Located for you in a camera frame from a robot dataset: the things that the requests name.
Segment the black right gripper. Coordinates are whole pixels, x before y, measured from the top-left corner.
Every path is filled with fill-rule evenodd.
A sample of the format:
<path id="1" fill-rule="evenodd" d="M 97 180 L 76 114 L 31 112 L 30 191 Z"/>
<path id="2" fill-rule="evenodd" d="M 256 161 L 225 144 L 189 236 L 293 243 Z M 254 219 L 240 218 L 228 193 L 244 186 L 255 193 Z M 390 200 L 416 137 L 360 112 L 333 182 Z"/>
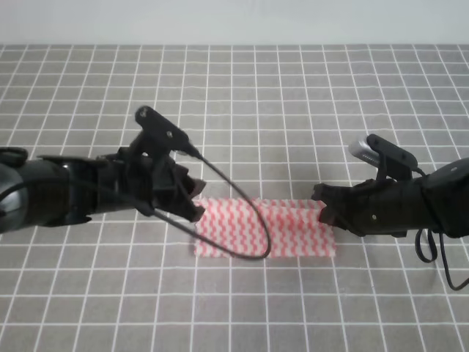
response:
<path id="1" fill-rule="evenodd" d="M 425 201 L 421 182 L 372 181 L 353 187 L 316 184 L 311 199 L 341 202 L 344 206 L 326 205 L 319 221 L 332 227 L 350 230 L 356 235 L 394 235 L 404 237 L 408 230 L 425 227 Z"/>

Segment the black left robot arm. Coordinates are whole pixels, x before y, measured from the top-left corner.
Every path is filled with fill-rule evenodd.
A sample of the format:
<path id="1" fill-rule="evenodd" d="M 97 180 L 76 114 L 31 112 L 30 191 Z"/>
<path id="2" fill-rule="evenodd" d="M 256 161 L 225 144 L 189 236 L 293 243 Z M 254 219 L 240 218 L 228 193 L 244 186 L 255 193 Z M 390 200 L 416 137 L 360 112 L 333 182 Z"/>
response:
<path id="1" fill-rule="evenodd" d="M 1 148 L 1 232 L 27 227 L 84 224 L 95 214 L 162 210 L 197 222 L 204 208 L 193 198 L 206 183 L 169 155 L 153 160 L 116 153 L 96 158 L 43 155 L 29 159 L 20 147 Z"/>

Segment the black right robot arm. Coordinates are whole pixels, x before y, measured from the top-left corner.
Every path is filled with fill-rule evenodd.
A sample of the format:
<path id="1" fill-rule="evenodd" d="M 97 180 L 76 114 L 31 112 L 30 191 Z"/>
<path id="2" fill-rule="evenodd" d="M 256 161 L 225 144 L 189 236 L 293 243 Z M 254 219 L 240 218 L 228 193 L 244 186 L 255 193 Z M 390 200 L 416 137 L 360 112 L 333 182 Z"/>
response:
<path id="1" fill-rule="evenodd" d="M 320 221 L 358 236 L 404 237 L 428 229 L 450 238 L 468 234 L 468 159 L 412 180 L 366 180 L 353 187 L 314 187 L 311 198 L 325 204 Z"/>

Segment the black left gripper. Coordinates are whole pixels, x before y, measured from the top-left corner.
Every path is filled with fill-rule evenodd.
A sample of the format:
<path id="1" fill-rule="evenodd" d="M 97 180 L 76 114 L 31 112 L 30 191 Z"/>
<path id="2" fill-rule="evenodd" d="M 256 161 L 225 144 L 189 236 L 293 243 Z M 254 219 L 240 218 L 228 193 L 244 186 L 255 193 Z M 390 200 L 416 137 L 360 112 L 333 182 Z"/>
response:
<path id="1" fill-rule="evenodd" d="M 135 208 L 152 216 L 157 209 L 189 222 L 198 222 L 204 215 L 204 207 L 191 197 L 199 196 L 206 182 L 192 178 L 169 155 L 131 155 L 121 147 L 115 154 L 97 158 L 97 184 L 98 213 Z"/>

